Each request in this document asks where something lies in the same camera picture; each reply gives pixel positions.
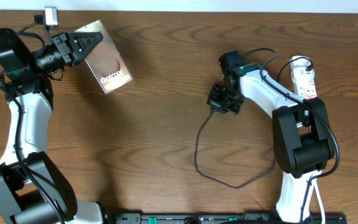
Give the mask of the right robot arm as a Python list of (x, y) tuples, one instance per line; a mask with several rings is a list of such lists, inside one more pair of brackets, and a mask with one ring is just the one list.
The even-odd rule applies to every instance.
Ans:
[(309, 204), (319, 192), (317, 180), (335, 172), (340, 162), (326, 106), (316, 94), (313, 62), (302, 55), (287, 62), (293, 91), (273, 79), (265, 64), (244, 63), (236, 50), (222, 54), (219, 65), (224, 83), (211, 89), (211, 113), (238, 114), (244, 100), (251, 100), (271, 117), (275, 162), (283, 170), (277, 221), (311, 223)]

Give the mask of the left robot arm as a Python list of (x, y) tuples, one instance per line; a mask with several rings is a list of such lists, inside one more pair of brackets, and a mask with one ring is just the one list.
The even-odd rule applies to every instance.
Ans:
[(98, 202), (77, 199), (48, 156), (54, 74), (79, 64), (99, 44), (100, 32), (62, 32), (31, 52), (23, 32), (0, 29), (0, 90), (11, 111), (0, 160), (0, 214), (6, 223), (111, 223)]

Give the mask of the Galaxy S25 Ultra smartphone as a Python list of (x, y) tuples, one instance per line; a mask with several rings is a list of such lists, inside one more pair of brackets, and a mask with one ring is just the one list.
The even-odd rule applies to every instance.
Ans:
[(85, 25), (75, 32), (100, 32), (103, 36), (102, 41), (86, 56), (85, 61), (105, 94), (112, 93), (133, 80), (101, 20)]

